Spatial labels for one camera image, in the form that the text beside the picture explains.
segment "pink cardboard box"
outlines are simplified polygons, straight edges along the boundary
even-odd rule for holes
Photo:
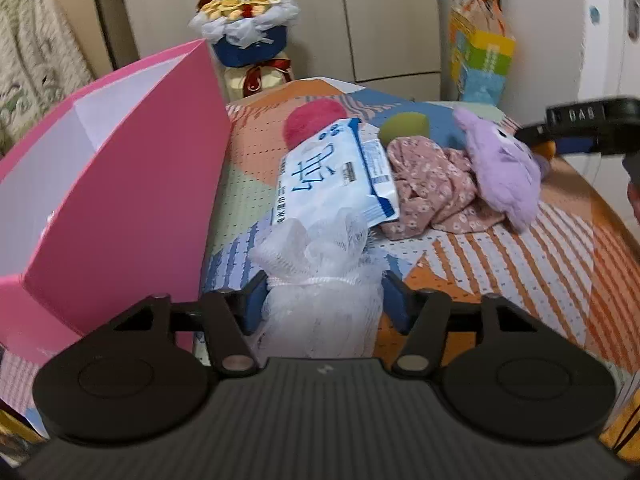
[[[0,344],[42,364],[149,294],[196,300],[229,133],[204,41],[49,113],[0,160]]]

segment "stuffed animal figure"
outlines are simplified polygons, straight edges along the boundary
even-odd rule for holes
[[[540,167],[531,150],[466,108],[456,108],[454,118],[465,132],[480,196],[505,213],[516,231],[525,231],[538,215],[540,198]]]

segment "red pom-pom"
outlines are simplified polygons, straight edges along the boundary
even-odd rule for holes
[[[346,119],[347,110],[333,99],[316,99],[296,108],[284,123],[282,137],[292,150],[338,119]]]

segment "bath sponge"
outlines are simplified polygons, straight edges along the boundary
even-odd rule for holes
[[[386,148],[396,137],[429,137],[429,118],[418,112],[401,112],[389,117],[380,126],[378,138]]]

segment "yellow gift bag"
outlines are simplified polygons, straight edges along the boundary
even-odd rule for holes
[[[497,105],[516,45],[497,0],[469,0],[453,7],[449,42],[459,99]]]

